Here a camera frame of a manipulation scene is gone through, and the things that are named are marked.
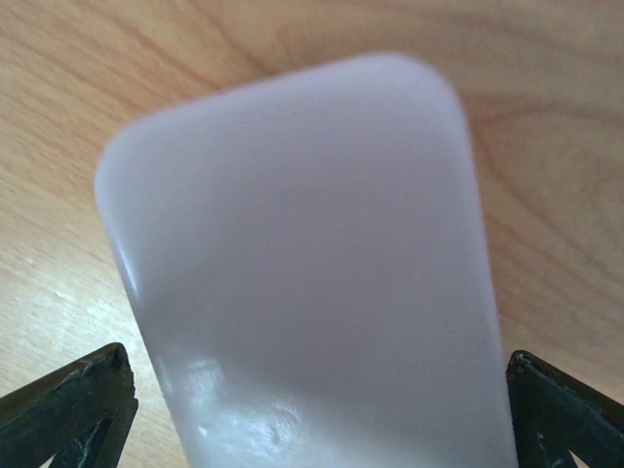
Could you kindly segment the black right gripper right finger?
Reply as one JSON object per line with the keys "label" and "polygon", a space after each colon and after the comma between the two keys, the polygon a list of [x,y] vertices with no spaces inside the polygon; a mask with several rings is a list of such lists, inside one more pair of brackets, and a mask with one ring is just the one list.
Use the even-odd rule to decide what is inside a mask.
{"label": "black right gripper right finger", "polygon": [[623,405],[517,350],[506,370],[521,467],[623,465]]}

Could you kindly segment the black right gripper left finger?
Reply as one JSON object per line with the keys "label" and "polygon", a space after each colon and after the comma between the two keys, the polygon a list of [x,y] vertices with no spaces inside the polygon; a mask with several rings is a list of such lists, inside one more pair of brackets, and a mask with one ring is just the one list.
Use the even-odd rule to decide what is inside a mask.
{"label": "black right gripper left finger", "polygon": [[116,467],[137,409],[127,351],[109,343],[1,398],[1,465]]}

